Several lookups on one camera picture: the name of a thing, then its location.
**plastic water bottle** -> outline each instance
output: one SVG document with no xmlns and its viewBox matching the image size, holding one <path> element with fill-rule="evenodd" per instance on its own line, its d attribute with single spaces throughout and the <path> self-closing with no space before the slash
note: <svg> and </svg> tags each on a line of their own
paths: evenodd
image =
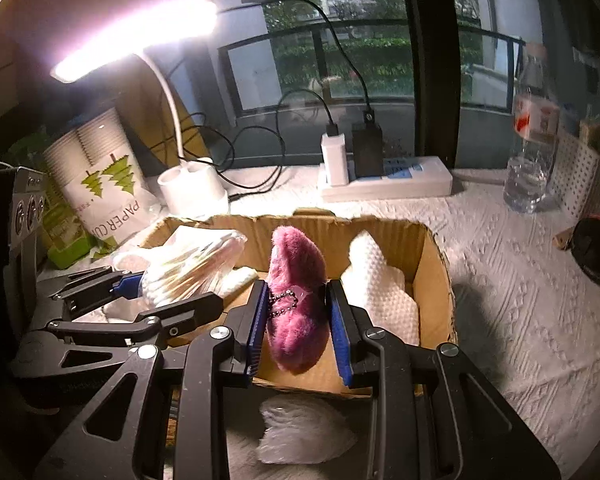
<svg viewBox="0 0 600 480">
<path fill-rule="evenodd" d="M 554 164 L 560 108 L 546 65 L 546 49 L 525 45 L 526 64 L 514 101 L 516 140 L 507 164 L 504 201 L 513 211 L 533 213 L 544 198 Z"/>
</svg>

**glowing lamp head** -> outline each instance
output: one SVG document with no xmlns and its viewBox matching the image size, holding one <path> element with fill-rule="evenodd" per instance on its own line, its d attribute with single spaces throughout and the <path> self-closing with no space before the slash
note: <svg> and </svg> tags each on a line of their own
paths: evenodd
<svg viewBox="0 0 600 480">
<path fill-rule="evenodd" d="M 71 83 L 148 46 L 209 34 L 215 24 L 214 3 L 208 0 L 168 0 L 111 23 L 58 63 L 51 75 L 63 83 Z"/>
</svg>

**table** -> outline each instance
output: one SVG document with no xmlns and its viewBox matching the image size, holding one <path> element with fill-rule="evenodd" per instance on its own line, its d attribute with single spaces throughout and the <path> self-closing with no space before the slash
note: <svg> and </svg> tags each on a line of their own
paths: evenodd
<svg viewBox="0 0 600 480">
<path fill-rule="evenodd" d="M 270 171 L 249 168 L 227 176 L 256 184 Z M 375 215 L 426 224 L 448 259 L 459 344 L 568 478 L 600 440 L 600 287 L 570 253 L 551 245 L 552 236 L 569 226 L 567 219 L 559 210 L 534 216 L 510 211 L 502 199 L 504 172 L 498 170 L 455 170 L 453 193 L 446 198 L 328 205 L 318 197 L 317 173 L 316 167 L 286 168 L 274 190 L 241 198 L 231 213 L 290 215 L 299 207 L 321 207 L 344 218 Z M 232 478 L 344 478 L 333 463 L 254 462 L 262 424 L 246 426 L 236 417 L 227 418 Z M 336 459 L 344 470 L 360 471 L 359 446 Z"/>
</svg>

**plush keychain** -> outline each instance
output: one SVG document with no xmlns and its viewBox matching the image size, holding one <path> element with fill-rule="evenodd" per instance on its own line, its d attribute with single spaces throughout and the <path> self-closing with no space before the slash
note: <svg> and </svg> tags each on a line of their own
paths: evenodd
<svg viewBox="0 0 600 480">
<path fill-rule="evenodd" d="M 267 340 L 278 366 L 300 373 L 318 362 L 329 338 L 322 286 L 322 253 L 295 227 L 273 232 L 269 275 Z"/>
</svg>

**glass railing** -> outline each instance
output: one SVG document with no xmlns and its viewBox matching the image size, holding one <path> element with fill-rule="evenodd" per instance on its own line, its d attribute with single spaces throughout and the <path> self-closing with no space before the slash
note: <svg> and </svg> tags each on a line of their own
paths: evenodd
<svg viewBox="0 0 600 480">
<path fill-rule="evenodd" d="M 346 20 L 333 25 L 373 101 L 413 101 L 407 20 Z M 469 25 L 458 29 L 462 105 L 510 112 L 524 42 Z M 330 104 L 362 98 L 360 82 L 322 22 L 222 46 L 219 57 L 237 116 L 273 109 L 282 92 L 290 89 L 309 88 Z M 257 72 L 250 69 L 255 59 Z"/>
</svg>

